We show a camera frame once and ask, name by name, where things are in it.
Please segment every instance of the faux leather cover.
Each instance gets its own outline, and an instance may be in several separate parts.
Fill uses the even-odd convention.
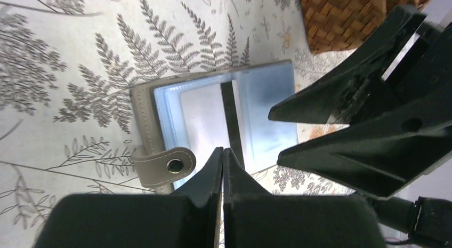
[[[245,169],[253,174],[276,164],[279,152],[295,146],[295,123],[268,120],[270,108],[295,92],[289,60],[213,72],[208,77],[154,90],[165,148],[189,148],[196,169],[173,183],[177,189],[202,169],[215,147],[230,147],[221,83],[232,81]]]
[[[207,75],[208,73],[173,76],[140,84],[132,88],[132,107],[143,141],[143,147],[132,155],[132,161],[137,162],[139,165],[135,166],[135,168],[141,185],[144,187],[154,188],[158,193],[171,193],[174,191],[171,182],[184,178],[190,174],[196,166],[195,156],[186,148],[176,147],[171,150],[172,152],[178,153],[171,154],[165,152],[162,130],[155,109],[154,89],[160,86],[205,77]],[[189,155],[191,154],[189,156],[191,160],[181,160],[184,163],[184,167],[180,174],[169,173],[166,169],[166,163],[173,159],[180,159],[178,156],[180,157],[183,152]],[[164,158],[166,161],[155,160],[159,157]]]
[[[168,163],[175,159],[183,163],[183,168],[178,173],[172,173],[167,169]],[[135,151],[132,162],[139,173],[141,185],[146,188],[171,184],[173,181],[186,177],[196,166],[195,155],[190,149],[182,147],[152,155],[147,155],[142,147]]]

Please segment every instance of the fern leaf print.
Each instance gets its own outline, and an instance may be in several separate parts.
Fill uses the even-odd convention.
[[[187,5],[182,3],[182,7],[187,11],[192,19],[195,27],[198,29],[199,45],[203,46],[201,51],[201,65],[200,67],[206,71],[216,71],[222,68],[222,64],[226,62],[225,58],[220,58],[224,55],[224,51],[218,50],[223,47],[222,44],[214,42],[216,32],[212,32],[211,27],[206,28],[206,22],[202,21]]]
[[[150,25],[150,30],[154,31],[154,37],[158,39],[157,44],[163,46],[162,51],[168,54],[169,69],[174,73],[189,73],[190,70],[199,66],[201,62],[194,61],[194,58],[199,55],[199,51],[189,52],[193,47],[192,43],[185,43],[180,45],[180,41],[184,33],[174,34],[175,27],[167,27],[166,21],[159,21],[160,17],[154,15],[153,10],[149,7],[148,1],[140,0],[141,10],[146,17],[146,22]]]
[[[123,144],[128,144],[128,142],[132,141],[125,140]],[[64,162],[46,170],[58,171],[65,167],[71,168],[75,165],[83,167],[83,165],[86,165],[91,167],[99,178],[111,179],[115,172],[123,177],[129,176],[130,173],[135,172],[135,166],[131,159],[135,150],[129,148],[129,146],[124,149],[114,149],[110,146],[109,141],[104,141],[103,137],[96,141],[94,137],[82,136],[81,140],[74,138],[72,146],[64,145],[64,154],[67,158]]]
[[[237,54],[237,40],[236,40],[236,32],[234,31],[234,26],[232,24],[231,15],[228,14],[229,20],[229,36],[228,36],[228,44],[226,45],[225,51],[225,60],[224,68],[233,68],[239,66],[239,55]]]
[[[241,66],[249,66],[249,37],[246,40],[245,49],[243,50],[242,56],[241,56],[240,65]]]
[[[55,74],[66,71],[58,52],[27,28],[27,17],[6,14],[0,18],[0,111],[12,107],[33,115],[36,103],[48,107],[46,90],[56,90]]]
[[[37,0],[46,8],[58,12],[58,10],[68,15],[73,14],[85,14],[85,1],[84,0]]]
[[[128,66],[128,61],[120,61],[101,34],[95,35],[98,54],[104,64],[108,81],[80,65],[79,71],[89,89],[70,83],[68,91],[73,99],[63,99],[65,108],[60,108],[60,116],[55,116],[53,120],[72,123],[80,119],[85,122],[92,116],[100,127],[107,127],[114,120],[124,132],[130,133],[128,124],[132,117],[132,108],[128,89],[133,84],[132,80],[129,80],[133,68]]]
[[[116,89],[129,88],[131,83],[128,78],[133,72],[133,67],[129,67],[128,61],[121,62],[119,55],[113,54],[101,34],[96,33],[95,35],[98,54],[107,72],[109,84]]]
[[[121,14],[118,14],[117,20],[124,41],[136,61],[135,71],[137,75],[132,78],[132,81],[151,81],[161,78],[168,71],[168,66],[166,61],[158,59],[159,51],[152,52],[151,44],[148,44],[146,39],[142,39],[140,35],[135,33],[125,23]]]

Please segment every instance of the card holder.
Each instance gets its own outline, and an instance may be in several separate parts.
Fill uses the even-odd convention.
[[[142,171],[137,168],[143,186],[174,182],[177,188],[203,167],[196,161],[207,161],[205,157],[209,156],[211,147],[229,147],[230,126],[225,117],[221,86],[227,82],[232,82],[247,172],[255,173],[275,165],[281,150],[297,144],[294,123],[268,120],[270,108],[295,92],[290,61],[152,81],[132,89],[143,155],[159,157],[166,150],[184,148],[191,152],[195,163],[184,162],[184,170],[170,174],[171,180],[162,166],[161,174],[150,173],[151,166],[142,167]]]

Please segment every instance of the woven basket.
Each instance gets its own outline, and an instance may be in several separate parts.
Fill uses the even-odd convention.
[[[398,4],[420,9],[429,0],[301,0],[314,54],[359,47]]]

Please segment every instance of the black robotic claw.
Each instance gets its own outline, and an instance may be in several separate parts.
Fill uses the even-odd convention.
[[[449,158],[452,26],[440,30],[424,18],[397,6],[342,64],[271,109],[278,121],[350,124],[282,151],[278,165],[388,199]],[[415,32],[419,38],[383,80]]]
[[[169,195],[64,198],[35,247],[217,247],[222,180],[226,247],[385,247],[363,198],[271,195],[222,148]]]

